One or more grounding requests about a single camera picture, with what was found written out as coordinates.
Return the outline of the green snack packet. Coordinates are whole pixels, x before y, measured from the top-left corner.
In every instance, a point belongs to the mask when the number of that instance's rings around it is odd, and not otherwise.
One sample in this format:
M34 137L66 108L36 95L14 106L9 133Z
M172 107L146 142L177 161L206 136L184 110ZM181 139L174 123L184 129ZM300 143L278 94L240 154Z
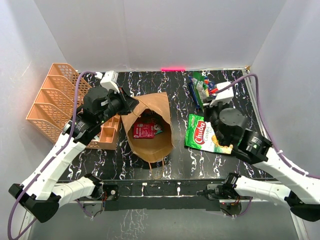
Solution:
M221 146L210 122L195 114L188 115L188 125L185 133L184 145L196 150L216 154L230 155L233 145Z

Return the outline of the blue burts chips packet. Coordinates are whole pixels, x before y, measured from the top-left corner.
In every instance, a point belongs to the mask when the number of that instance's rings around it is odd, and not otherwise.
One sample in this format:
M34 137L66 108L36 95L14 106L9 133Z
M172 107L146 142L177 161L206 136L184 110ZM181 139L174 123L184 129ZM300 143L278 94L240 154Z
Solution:
M204 103L213 99L216 90L215 82L210 81L206 76L201 80L189 77L188 86L196 109L203 110Z

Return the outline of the teal foxs candy bag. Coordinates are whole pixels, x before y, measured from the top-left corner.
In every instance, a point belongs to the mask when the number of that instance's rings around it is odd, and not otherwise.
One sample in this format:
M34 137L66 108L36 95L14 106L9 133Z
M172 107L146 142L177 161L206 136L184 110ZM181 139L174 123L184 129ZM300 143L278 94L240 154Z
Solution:
M205 77L198 71L194 71L192 74L192 84L200 109L203 111L203 104L206 102L206 99L210 96L208 91L208 86L205 83Z

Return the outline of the brown paper bag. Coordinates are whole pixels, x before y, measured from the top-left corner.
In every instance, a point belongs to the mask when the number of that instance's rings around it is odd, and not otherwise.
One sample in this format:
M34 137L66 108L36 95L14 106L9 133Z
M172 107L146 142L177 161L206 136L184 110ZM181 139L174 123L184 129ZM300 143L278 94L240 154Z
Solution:
M132 96L132 110L121 117L132 153L148 163L161 163L174 148L169 98L166 92Z

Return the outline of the red snack packet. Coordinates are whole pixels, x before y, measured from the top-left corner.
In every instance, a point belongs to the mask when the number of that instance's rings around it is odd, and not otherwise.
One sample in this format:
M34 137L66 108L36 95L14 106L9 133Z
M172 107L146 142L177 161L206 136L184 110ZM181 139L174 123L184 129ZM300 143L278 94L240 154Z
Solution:
M134 139L153 139L155 130L153 123L135 123L133 125Z

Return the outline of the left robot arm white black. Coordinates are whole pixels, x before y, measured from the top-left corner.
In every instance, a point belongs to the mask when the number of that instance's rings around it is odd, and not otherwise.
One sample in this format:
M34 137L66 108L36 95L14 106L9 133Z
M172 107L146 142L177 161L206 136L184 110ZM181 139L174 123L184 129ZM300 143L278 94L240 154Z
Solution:
M38 168L23 183L13 184L8 192L39 222L50 220L58 209L82 197L93 200L103 195L103 183L88 173L79 180L57 185L72 161L101 132L101 126L115 115L128 115L139 101L122 88L107 90L92 87L76 106L57 142Z

